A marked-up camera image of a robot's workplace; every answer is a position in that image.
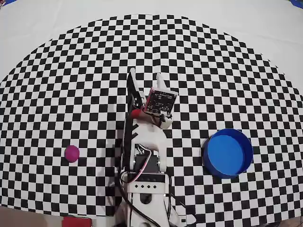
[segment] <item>circuit board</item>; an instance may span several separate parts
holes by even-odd
[[[154,115],[170,116],[177,96],[177,92],[170,90],[151,89],[144,111]]]

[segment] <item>blue bowl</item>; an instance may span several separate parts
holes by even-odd
[[[204,145],[204,165],[220,178],[234,178],[248,169],[253,149],[250,140],[239,130],[222,129]]]

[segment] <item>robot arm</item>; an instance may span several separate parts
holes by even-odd
[[[162,130],[173,121],[178,93],[166,87],[159,73],[157,85],[146,99],[137,86],[134,68],[130,70],[119,176],[120,192],[128,204],[125,212],[128,227],[170,227],[172,219],[174,226],[181,226],[170,202],[167,205],[164,201],[164,195],[170,193],[171,180],[164,173],[167,138]]]

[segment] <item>black and white checkered pattern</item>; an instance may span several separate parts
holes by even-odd
[[[168,138],[173,192],[206,226],[253,226],[301,215],[303,97],[245,43],[185,17],[91,22],[41,45],[0,85],[0,204],[53,215],[113,215],[115,166],[135,67],[147,95],[161,72],[179,92]],[[253,164],[235,179],[201,163],[205,139],[241,130]],[[80,148],[76,163],[64,149]]]

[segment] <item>pink ball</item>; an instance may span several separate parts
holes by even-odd
[[[69,145],[65,149],[64,156],[67,159],[67,161],[69,161],[69,162],[75,162],[75,161],[77,161],[78,158],[79,158],[79,156],[80,156],[79,148],[77,148],[74,145]]]

